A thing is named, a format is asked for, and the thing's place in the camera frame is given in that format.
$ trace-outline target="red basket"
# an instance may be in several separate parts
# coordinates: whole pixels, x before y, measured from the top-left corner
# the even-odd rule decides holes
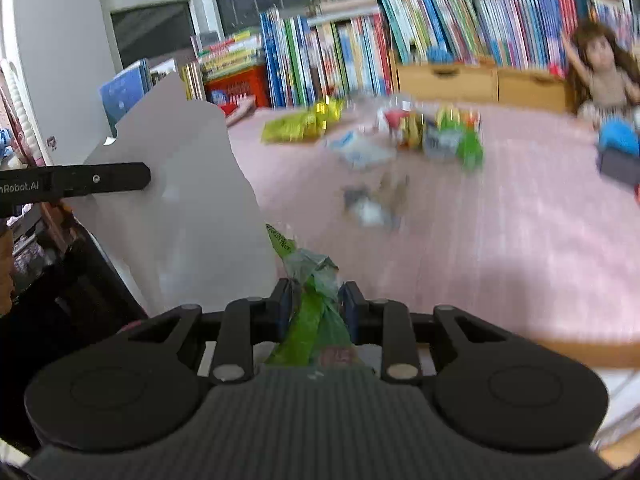
[[[229,99],[243,95],[255,96],[256,106],[271,106],[267,69],[264,65],[254,66],[237,74],[214,79],[205,83],[204,88],[207,94],[212,90],[222,90]]]

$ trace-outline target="pink tablecloth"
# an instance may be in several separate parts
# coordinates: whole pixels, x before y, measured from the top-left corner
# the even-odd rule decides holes
[[[230,128],[238,163],[265,220],[331,256],[365,297],[416,312],[449,303],[533,336],[640,340],[640,208],[600,178],[593,141],[570,117],[481,107],[474,174],[400,153],[391,167],[410,176],[408,210],[390,233],[343,214],[342,187],[376,186],[385,168],[355,173],[321,143],[261,144],[279,113]]]

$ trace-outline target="wooden cabinet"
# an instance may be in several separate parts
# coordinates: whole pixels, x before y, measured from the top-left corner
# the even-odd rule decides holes
[[[397,65],[398,90],[424,101],[498,103],[565,112],[564,80],[542,71],[465,65]]]

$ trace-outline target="brown hair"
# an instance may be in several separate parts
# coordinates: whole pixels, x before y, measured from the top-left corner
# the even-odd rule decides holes
[[[603,36],[611,45],[616,66],[624,70],[631,81],[636,84],[640,84],[640,70],[638,70],[638,62],[636,62],[631,54],[618,46],[618,43],[616,42],[616,35],[613,30],[602,23],[580,22],[572,35],[572,41],[574,42],[574,45],[578,50],[578,54],[580,55],[580,59],[585,66],[593,68],[587,59],[587,45],[596,38],[601,38]],[[569,65],[567,80],[574,89],[574,111],[577,111],[583,102],[591,99],[591,93],[571,64]]]

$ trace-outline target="blue toy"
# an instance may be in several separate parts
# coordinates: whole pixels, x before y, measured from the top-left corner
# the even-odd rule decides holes
[[[620,152],[640,156],[638,134],[633,126],[620,119],[611,119],[600,128],[600,150],[615,148]]]

